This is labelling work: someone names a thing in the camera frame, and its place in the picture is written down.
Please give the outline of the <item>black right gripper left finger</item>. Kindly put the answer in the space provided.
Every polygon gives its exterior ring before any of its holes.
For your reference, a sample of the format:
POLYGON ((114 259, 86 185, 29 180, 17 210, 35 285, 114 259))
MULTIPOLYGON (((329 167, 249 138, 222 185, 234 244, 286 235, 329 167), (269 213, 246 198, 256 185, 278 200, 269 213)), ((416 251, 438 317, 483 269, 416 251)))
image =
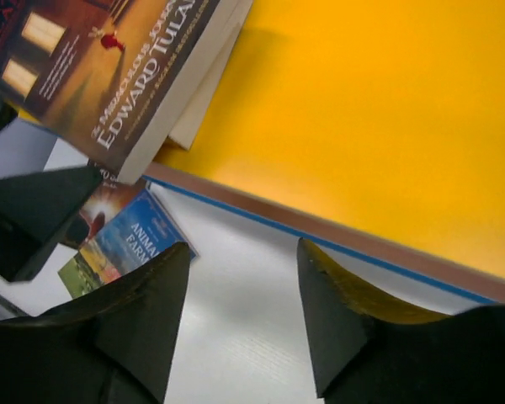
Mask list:
POLYGON ((0 321, 0 403, 161 403, 190 251, 140 268, 39 316, 0 321))

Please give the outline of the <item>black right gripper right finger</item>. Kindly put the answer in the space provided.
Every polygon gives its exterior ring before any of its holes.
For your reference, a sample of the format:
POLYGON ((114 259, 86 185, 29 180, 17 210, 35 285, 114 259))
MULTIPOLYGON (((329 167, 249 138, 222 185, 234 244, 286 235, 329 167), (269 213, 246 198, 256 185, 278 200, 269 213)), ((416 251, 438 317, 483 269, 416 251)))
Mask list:
POLYGON ((317 396, 325 403, 505 403, 505 305, 431 311, 296 251, 317 396))

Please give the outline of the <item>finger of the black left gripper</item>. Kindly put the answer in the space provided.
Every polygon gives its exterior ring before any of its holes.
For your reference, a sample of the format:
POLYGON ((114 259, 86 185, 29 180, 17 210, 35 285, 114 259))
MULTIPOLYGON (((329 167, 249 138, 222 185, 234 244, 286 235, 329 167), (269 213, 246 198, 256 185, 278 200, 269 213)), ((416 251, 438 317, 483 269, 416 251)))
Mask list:
POLYGON ((90 166, 0 178, 0 276, 34 279, 101 183, 90 166))

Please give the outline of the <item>Animal Farm book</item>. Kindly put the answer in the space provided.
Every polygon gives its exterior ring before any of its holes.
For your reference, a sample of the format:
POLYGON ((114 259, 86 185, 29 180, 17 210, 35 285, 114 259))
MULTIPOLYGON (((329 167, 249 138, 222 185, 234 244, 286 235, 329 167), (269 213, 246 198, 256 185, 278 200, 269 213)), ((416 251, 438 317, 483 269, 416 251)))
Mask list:
POLYGON ((161 200, 143 189, 58 271, 75 299, 138 269, 188 238, 161 200))

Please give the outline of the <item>Edward Tulane brown book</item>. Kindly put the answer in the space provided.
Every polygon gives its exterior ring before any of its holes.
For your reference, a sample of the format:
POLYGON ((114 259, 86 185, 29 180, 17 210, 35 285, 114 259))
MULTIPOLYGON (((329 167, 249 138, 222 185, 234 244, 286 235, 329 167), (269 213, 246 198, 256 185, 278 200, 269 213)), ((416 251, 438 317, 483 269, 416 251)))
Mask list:
POLYGON ((189 149, 249 1, 0 1, 0 95, 121 183, 189 149))

